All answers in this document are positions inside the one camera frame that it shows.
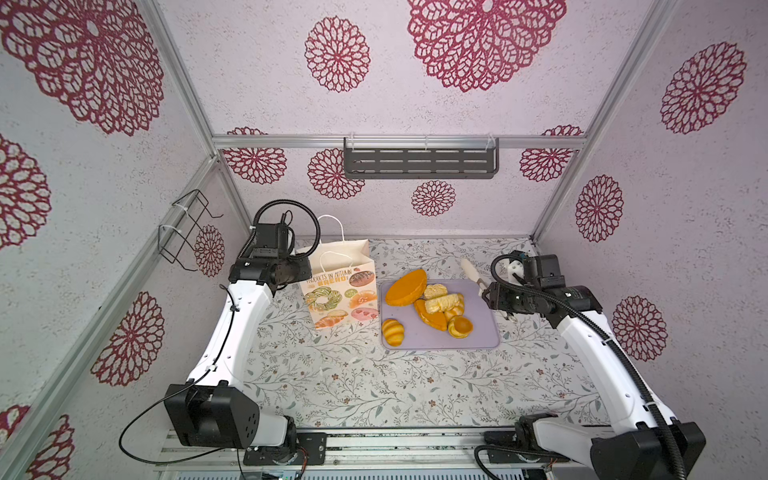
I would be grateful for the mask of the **printed paper bread bag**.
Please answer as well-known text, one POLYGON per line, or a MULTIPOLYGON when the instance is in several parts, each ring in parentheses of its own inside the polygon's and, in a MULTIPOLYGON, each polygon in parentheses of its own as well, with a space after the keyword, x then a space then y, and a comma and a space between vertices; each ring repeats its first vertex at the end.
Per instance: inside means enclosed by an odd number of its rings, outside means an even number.
POLYGON ((317 330, 347 321, 359 324, 379 318, 377 274, 370 241, 321 241, 309 256, 312 276, 300 283, 302 297, 317 330))

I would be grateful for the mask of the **round orange tart bread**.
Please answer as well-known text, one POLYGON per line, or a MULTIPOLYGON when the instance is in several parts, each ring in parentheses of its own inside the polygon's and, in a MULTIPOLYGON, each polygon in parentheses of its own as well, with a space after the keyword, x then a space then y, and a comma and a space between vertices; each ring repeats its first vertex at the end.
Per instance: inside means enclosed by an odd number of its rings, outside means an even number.
POLYGON ((457 339, 467 338, 474 330, 473 323, 464 316, 454 316, 447 324, 447 331, 453 337, 457 339))

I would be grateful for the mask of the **orange oval bread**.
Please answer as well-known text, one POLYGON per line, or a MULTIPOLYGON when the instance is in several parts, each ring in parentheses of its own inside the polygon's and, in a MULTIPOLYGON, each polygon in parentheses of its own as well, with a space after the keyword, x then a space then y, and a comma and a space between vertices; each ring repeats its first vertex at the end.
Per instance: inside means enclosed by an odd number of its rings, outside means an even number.
POLYGON ((448 321, 443 312, 437 312, 430 314, 425 310, 425 300, 418 299, 414 302, 414 308, 419 318, 428 326, 439 330, 446 331, 448 321))

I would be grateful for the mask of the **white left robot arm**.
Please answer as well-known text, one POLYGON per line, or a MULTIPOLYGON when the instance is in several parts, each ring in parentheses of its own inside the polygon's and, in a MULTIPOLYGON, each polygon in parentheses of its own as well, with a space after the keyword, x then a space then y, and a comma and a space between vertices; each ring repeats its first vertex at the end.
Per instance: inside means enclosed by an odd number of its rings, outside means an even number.
POLYGON ((182 384, 168 387, 163 404, 184 446, 255 449, 274 463, 297 456, 295 422, 262 409, 246 393, 249 347, 275 293, 308 279, 308 258, 294 251, 286 220, 259 223, 232 265, 225 304, 197 365, 182 384))

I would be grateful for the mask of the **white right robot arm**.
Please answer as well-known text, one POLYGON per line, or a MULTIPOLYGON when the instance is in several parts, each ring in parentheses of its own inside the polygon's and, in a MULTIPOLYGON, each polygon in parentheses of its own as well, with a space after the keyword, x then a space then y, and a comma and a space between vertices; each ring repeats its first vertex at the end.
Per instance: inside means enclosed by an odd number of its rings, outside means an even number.
POLYGON ((555 414, 520 417, 508 438, 486 434, 474 453, 491 461, 575 462, 600 479, 686 479, 706 438, 681 422, 648 386, 611 332, 603 308, 585 286, 569 286, 554 255, 514 250, 494 258, 481 297, 506 314, 538 315, 566 341, 590 376, 609 424, 581 426, 555 414))

